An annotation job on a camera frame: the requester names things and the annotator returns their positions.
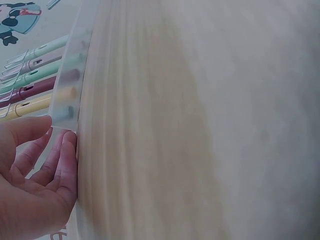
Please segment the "cartoon panda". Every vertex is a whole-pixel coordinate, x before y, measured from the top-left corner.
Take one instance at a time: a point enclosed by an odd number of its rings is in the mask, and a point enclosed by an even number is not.
[[[13,31],[27,34],[38,22],[42,11],[34,2],[0,4],[0,39],[3,45],[16,44],[19,40]]]

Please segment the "maroon pen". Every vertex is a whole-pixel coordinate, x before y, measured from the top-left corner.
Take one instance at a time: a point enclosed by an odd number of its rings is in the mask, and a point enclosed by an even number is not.
[[[34,84],[15,89],[13,90],[12,94],[5,94],[4,96],[0,97],[0,108],[7,107],[9,104],[15,104],[34,95],[52,90],[55,86],[56,77],[57,76],[52,76]]]

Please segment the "wood grain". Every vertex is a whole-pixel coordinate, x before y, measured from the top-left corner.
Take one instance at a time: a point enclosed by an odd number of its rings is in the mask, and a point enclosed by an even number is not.
[[[68,238],[317,239],[319,10],[102,1]]]

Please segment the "green pen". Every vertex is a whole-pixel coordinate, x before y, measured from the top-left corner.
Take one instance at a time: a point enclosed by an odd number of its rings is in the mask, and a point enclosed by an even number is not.
[[[58,72],[60,64],[61,60],[54,61],[31,72],[25,73],[19,76],[14,83],[10,82],[6,86],[0,88],[0,94],[8,93],[12,89],[21,88],[23,86],[32,84],[39,79],[45,78],[52,74],[56,74]]]
[[[79,54],[76,54],[75,56],[68,58],[64,62],[64,64],[70,65],[71,67],[73,64],[77,63],[77,61],[83,61],[83,60],[84,60],[83,54],[79,53]],[[60,59],[19,76],[15,82],[11,81],[5,86],[0,87],[0,95],[4,93],[9,93],[12,89],[21,88],[23,86],[32,84],[33,82],[38,81],[42,78],[56,74],[59,70],[61,62],[62,60]]]

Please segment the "pen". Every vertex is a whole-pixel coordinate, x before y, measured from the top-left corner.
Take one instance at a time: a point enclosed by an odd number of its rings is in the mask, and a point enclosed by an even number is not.
[[[10,106],[9,110],[4,109],[0,111],[0,123],[22,117],[24,115],[46,109],[50,106],[52,93],[37,97],[28,102],[18,103]]]
[[[31,59],[40,57],[44,54],[50,53],[56,49],[62,48],[67,44],[68,39],[69,39],[69,35],[65,35],[51,42],[48,42],[40,47],[29,50],[27,53],[23,53],[19,56],[13,57],[7,61],[8,65],[6,68],[9,68],[11,64],[21,62],[21,61],[29,61]]]
[[[9,93],[12,89],[17,89],[29,85],[49,75],[56,74],[59,70],[60,64],[61,60],[54,61],[31,72],[25,73],[19,76],[14,83],[10,82],[9,84],[1,87],[0,94]]]
[[[66,87],[58,93],[59,101],[62,103],[68,99],[74,99],[76,96],[77,90],[75,87]],[[51,98],[52,93],[49,93],[23,103],[12,105],[9,109],[1,110],[0,116],[2,117],[0,118],[0,123],[46,109],[50,106]]]
[[[43,56],[26,61],[22,66],[17,65],[12,68],[8,68],[2,72],[4,76],[0,76],[0,81],[3,82],[9,80],[13,77],[16,77],[18,74],[21,76],[22,74],[29,73],[32,70],[60,60],[62,58],[62,55],[64,54],[64,50],[64,47],[61,47]]]
[[[4,108],[9,106],[9,104],[15,104],[34,95],[52,90],[55,86],[56,77],[57,76],[52,76],[34,84],[20,87],[19,89],[14,90],[12,93],[5,94],[4,96],[0,97],[0,108]]]

